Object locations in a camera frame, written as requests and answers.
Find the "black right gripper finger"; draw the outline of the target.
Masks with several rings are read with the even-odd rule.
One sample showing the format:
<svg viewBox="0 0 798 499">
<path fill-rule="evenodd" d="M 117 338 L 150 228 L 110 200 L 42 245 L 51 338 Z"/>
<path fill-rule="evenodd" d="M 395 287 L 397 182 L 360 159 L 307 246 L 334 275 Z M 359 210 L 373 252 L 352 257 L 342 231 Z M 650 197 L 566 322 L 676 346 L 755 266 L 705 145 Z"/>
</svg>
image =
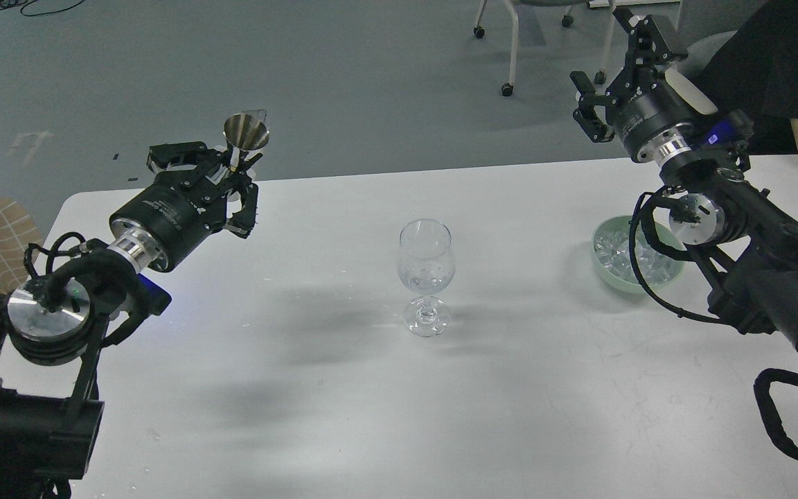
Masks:
<svg viewBox="0 0 798 499">
<path fill-rule="evenodd" d="M 661 81 L 663 70 L 689 57 L 668 17 L 648 14 L 640 18 L 621 7 L 612 16 L 628 37 L 623 67 L 612 81 L 612 91 L 651 88 Z"/>
<path fill-rule="evenodd" d="M 610 85 L 604 94 L 598 94 L 585 72 L 573 71 L 569 77 L 578 94 L 578 107 L 572 113 L 574 120 L 593 143 L 611 142 L 620 105 L 617 88 Z"/>
</svg>

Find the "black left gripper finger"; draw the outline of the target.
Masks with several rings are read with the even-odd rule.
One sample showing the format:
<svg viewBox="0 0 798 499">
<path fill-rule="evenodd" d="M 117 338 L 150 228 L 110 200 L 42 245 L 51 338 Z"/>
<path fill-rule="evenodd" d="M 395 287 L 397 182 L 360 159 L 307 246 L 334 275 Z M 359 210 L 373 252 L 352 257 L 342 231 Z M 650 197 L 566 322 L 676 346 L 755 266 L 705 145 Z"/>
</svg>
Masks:
<svg viewBox="0 0 798 499">
<path fill-rule="evenodd" d="M 247 239 L 256 226 L 259 189 L 250 177 L 241 177 L 232 192 L 240 196 L 240 208 L 226 219 L 224 229 Z"/>
<path fill-rule="evenodd" d="M 150 146 L 147 167 L 154 182 L 224 182 L 232 174 L 225 151 L 201 141 Z"/>
</svg>

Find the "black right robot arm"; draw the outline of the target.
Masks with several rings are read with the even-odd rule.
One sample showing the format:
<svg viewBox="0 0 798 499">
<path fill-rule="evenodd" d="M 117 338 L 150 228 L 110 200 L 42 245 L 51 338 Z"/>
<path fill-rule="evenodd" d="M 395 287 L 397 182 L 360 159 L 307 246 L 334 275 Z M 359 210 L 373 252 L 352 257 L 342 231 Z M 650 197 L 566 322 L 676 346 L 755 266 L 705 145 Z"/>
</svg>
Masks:
<svg viewBox="0 0 798 499">
<path fill-rule="evenodd" d="M 785 335 L 798 353 L 798 221 L 745 180 L 752 121 L 719 114 L 675 70 L 687 51 L 665 16 L 612 9 L 629 44 L 624 66 L 604 94 L 589 76 L 570 77 L 579 94 L 574 120 L 595 143 L 619 138 L 634 162 L 655 162 L 662 186 L 637 200 L 629 248 L 638 231 L 657 252 L 693 262 L 711 288 L 709 315 L 660 300 L 679 317 L 732 326 L 742 335 Z M 798 373 L 766 369 L 754 381 L 764 428 L 780 452 L 798 461 L 770 396 L 773 383 L 798 387 Z"/>
</svg>

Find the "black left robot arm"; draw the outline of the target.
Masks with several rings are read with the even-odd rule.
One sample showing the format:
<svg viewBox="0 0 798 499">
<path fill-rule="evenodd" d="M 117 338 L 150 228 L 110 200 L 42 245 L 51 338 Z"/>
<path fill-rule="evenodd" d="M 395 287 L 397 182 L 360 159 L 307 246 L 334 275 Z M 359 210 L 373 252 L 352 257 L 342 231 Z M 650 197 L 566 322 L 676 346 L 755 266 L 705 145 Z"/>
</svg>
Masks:
<svg viewBox="0 0 798 499">
<path fill-rule="evenodd" d="M 109 240 L 76 231 L 24 253 L 28 278 L 0 292 L 0 498 L 69 498 L 89 470 L 104 401 L 103 351 L 161 315 L 171 272 L 214 234 L 250 235 L 262 142 L 152 146 L 152 183 L 109 217 Z"/>
</svg>

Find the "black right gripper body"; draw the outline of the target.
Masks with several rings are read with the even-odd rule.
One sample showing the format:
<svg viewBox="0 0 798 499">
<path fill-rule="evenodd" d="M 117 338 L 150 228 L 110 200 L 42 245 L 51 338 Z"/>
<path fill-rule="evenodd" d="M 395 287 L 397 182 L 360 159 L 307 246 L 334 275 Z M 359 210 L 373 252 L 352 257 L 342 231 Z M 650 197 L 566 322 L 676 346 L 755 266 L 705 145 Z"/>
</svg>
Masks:
<svg viewBox="0 0 798 499">
<path fill-rule="evenodd" d="M 612 99 L 608 124 L 637 164 L 665 164 L 691 151 L 694 109 L 668 83 L 613 82 L 607 88 Z"/>
</svg>

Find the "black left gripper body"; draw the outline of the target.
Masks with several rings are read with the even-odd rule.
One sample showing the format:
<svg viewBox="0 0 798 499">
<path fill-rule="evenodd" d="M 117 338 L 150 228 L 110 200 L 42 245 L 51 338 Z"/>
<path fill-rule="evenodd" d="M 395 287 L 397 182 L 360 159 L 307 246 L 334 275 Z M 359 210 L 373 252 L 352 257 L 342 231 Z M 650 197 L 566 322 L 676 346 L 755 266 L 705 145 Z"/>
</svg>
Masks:
<svg viewBox="0 0 798 499">
<path fill-rule="evenodd" d="M 159 173 L 109 218 L 113 235 L 137 227 L 154 240 L 159 255 L 151 268 L 173 271 L 203 240 L 220 231 L 226 222 L 228 195 L 204 176 L 190 170 Z"/>
</svg>

